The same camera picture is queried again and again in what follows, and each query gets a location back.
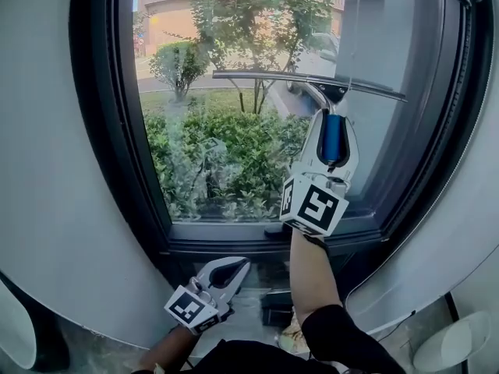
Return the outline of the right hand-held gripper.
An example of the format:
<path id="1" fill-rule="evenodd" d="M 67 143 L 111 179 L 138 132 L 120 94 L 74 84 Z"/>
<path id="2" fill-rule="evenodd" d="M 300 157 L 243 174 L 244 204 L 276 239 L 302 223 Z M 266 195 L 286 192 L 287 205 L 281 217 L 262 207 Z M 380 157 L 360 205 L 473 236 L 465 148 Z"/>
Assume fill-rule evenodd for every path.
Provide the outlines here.
<path id="1" fill-rule="evenodd" d="M 313 116 L 298 164 L 289 168 L 284 181 L 279 220 L 307 236 L 330 236 L 342 219 L 345 198 L 359 164 L 356 134 L 348 118 L 341 116 L 340 159 L 329 171 L 323 157 L 328 110 Z"/>

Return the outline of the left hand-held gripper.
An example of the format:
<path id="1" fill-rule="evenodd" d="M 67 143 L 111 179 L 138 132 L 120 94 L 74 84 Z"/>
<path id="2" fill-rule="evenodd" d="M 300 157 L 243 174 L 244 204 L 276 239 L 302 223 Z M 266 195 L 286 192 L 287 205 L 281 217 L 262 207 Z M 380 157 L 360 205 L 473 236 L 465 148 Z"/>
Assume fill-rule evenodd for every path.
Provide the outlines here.
<path id="1" fill-rule="evenodd" d="M 176 288 L 165 311 L 192 334 L 202 334 L 234 313 L 231 300 L 239 293 L 250 267 L 245 257 L 210 261 L 197 278 Z"/>

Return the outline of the blue handled metal squeegee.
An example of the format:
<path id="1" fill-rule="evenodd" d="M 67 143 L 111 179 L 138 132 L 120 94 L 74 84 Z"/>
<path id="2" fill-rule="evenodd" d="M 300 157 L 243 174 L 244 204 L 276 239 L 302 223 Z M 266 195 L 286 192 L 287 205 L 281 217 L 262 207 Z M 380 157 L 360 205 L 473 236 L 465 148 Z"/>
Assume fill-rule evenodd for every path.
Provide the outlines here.
<path id="1" fill-rule="evenodd" d="M 330 162 L 336 161 L 341 156 L 342 149 L 346 150 L 347 142 L 342 141 L 345 130 L 342 130 L 342 119 L 339 118 L 340 114 L 337 113 L 337 109 L 350 90 L 386 97 L 403 103 L 407 102 L 403 93 L 395 92 L 390 87 L 344 76 L 331 78 L 299 72 L 218 69 L 213 71 L 212 78 L 278 80 L 306 83 L 317 89 L 325 99 L 327 106 L 325 108 L 327 112 L 325 114 L 325 135 L 319 142 L 319 157 L 328 158 Z"/>

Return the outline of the large window glass pane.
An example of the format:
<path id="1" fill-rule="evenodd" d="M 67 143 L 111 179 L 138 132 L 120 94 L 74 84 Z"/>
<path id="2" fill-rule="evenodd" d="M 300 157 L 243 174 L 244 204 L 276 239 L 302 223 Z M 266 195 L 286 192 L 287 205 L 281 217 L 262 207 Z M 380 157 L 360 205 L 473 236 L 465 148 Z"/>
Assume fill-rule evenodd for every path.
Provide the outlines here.
<path id="1" fill-rule="evenodd" d="M 427 108 L 443 39 L 444 0 L 345 0 L 336 76 L 390 87 L 406 103 L 350 90 L 337 113 L 356 133 L 359 164 L 347 192 L 348 215 L 377 213 L 406 180 L 428 140 L 436 108 Z M 133 0 L 133 36 L 143 30 L 144 14 Z M 213 79 L 213 66 L 195 80 L 183 101 L 150 72 L 152 55 L 136 52 L 136 78 L 143 116 L 178 115 L 193 101 L 243 113 L 276 110 L 281 117 L 312 117 L 326 105 L 306 83 L 265 79 Z"/>

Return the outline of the person's left forearm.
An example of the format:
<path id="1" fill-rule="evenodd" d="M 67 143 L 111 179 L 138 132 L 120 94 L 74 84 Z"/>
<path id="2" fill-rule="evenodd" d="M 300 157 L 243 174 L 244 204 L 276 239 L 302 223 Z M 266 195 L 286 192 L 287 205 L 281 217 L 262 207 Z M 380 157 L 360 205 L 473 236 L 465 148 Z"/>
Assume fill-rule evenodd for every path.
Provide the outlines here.
<path id="1" fill-rule="evenodd" d="M 176 326 L 139 360 L 132 374 L 154 374 L 159 367 L 164 374 L 178 374 L 200 339 L 184 326 Z"/>

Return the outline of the person's right forearm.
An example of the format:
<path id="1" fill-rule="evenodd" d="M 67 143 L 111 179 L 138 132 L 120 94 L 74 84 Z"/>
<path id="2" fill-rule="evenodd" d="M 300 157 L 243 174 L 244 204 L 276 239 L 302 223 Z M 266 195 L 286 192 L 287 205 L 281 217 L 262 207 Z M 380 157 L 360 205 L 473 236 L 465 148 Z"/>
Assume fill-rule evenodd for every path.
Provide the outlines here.
<path id="1" fill-rule="evenodd" d="M 296 229 L 290 249 L 290 287 L 299 325 L 328 305 L 342 306 L 328 254 Z"/>

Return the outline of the small window pane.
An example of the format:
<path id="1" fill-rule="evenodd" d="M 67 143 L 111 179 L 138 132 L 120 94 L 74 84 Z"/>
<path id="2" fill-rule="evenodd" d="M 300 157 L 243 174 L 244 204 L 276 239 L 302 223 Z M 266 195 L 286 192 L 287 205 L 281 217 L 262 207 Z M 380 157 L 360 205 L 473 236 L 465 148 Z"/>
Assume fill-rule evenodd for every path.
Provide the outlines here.
<path id="1" fill-rule="evenodd" d="M 177 276 L 177 283 L 196 275 L 210 259 L 182 259 L 179 262 L 181 273 Z M 249 273 L 242 283 L 244 288 L 289 288 L 289 259 L 252 259 Z"/>

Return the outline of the clear plastic sheet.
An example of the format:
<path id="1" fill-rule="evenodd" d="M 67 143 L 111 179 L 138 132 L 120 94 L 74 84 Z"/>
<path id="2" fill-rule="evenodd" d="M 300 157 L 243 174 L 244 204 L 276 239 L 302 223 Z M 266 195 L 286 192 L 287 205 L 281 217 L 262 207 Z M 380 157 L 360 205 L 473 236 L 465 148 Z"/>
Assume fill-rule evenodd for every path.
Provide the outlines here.
<path id="1" fill-rule="evenodd" d="M 265 326 L 262 319 L 261 299 L 270 288 L 243 288 L 233 299 L 235 311 L 225 322 L 231 340 L 255 340 L 276 345 L 280 330 Z"/>

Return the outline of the black flat box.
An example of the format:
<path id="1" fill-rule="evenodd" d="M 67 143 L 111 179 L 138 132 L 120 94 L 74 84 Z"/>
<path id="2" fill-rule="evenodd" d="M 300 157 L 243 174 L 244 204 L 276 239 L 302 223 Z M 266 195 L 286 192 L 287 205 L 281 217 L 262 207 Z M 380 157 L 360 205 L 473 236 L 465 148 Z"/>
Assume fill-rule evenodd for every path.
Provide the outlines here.
<path id="1" fill-rule="evenodd" d="M 264 326 L 287 327 L 293 316 L 291 291 L 270 291 L 260 299 Z"/>

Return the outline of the beige checkered cloth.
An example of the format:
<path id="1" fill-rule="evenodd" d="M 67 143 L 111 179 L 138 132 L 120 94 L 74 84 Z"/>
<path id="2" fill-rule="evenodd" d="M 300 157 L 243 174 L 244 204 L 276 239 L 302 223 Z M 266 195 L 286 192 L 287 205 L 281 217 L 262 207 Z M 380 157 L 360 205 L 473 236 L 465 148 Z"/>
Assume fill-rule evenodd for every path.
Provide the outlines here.
<path id="1" fill-rule="evenodd" d="M 310 352 L 295 313 L 292 315 L 290 324 L 281 332 L 278 346 L 293 355 Z"/>

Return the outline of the green hedge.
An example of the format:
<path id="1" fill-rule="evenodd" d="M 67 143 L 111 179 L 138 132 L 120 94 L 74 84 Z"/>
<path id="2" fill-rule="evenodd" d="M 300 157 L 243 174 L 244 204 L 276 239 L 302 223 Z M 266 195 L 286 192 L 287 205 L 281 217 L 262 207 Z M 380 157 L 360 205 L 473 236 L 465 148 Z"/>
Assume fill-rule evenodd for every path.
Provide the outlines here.
<path id="1" fill-rule="evenodd" d="M 172 221 L 266 222 L 309 118 L 243 113 L 193 101 L 178 115 L 147 112 L 147 141 Z"/>

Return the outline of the person's black clothing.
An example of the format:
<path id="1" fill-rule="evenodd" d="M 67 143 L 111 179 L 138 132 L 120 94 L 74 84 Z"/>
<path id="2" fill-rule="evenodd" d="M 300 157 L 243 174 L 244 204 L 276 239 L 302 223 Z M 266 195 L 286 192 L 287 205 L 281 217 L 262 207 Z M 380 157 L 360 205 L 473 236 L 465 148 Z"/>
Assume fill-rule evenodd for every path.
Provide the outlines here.
<path id="1" fill-rule="evenodd" d="M 361 331 L 339 305 L 327 305 L 302 325 L 312 358 L 250 340 L 221 340 L 189 374 L 340 374 L 336 362 L 362 374 L 405 374 L 371 336 Z"/>

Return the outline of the thin leafy tree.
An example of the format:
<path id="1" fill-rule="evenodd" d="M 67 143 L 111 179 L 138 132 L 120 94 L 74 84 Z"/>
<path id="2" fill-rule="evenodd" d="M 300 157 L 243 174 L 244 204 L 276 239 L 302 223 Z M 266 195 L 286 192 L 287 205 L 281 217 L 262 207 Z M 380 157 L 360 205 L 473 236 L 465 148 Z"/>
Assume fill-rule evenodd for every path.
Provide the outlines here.
<path id="1" fill-rule="evenodd" d="M 229 55 L 237 41 L 235 21 L 223 0 L 190 0 L 196 35 L 181 37 L 181 41 L 192 41 L 204 51 L 214 69 L 228 69 Z"/>
<path id="2" fill-rule="evenodd" d="M 286 72 L 330 27 L 336 0 L 231 0 L 229 69 Z"/>

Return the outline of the round green shrub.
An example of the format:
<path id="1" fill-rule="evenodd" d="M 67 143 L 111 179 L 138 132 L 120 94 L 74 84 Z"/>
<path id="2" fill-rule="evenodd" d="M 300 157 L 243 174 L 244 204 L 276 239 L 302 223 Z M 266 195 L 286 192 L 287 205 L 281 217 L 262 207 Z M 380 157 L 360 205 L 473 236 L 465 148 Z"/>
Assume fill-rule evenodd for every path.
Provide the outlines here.
<path id="1" fill-rule="evenodd" d="M 175 101 L 186 98 L 191 84 L 204 75 L 210 64 L 206 51 L 192 41 L 178 41 L 160 46 L 150 60 L 150 72 L 166 84 Z"/>

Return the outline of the white shell chair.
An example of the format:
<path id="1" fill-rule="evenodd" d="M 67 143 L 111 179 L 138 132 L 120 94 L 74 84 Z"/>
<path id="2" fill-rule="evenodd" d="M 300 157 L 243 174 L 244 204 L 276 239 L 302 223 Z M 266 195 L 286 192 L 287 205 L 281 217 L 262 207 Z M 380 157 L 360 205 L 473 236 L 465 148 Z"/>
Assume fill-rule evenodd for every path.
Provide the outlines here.
<path id="1" fill-rule="evenodd" d="M 0 349 L 22 369 L 31 369 L 37 359 L 36 335 L 28 311 L 2 280 Z"/>

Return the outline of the brick building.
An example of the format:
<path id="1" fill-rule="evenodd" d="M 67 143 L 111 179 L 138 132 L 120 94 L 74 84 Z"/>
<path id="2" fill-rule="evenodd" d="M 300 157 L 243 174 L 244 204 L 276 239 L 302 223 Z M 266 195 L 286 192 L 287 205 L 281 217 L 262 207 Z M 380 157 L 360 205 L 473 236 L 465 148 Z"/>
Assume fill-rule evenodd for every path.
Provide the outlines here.
<path id="1" fill-rule="evenodd" d="M 190 0 L 135 0 L 136 11 L 145 15 L 143 30 L 133 37 L 137 53 L 149 56 L 167 43 L 194 37 Z M 345 0 L 335 0 L 332 19 L 319 28 L 321 33 L 341 34 Z"/>

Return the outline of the white rounded toilet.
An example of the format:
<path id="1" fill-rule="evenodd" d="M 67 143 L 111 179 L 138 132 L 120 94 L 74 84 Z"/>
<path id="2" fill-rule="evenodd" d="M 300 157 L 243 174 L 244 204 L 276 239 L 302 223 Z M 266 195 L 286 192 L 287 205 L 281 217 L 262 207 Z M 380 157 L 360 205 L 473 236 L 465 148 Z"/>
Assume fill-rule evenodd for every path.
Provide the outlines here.
<path id="1" fill-rule="evenodd" d="M 480 351 L 490 339 L 490 332 L 488 312 L 469 314 L 424 341 L 414 354 L 412 364 L 426 373 L 454 367 Z"/>

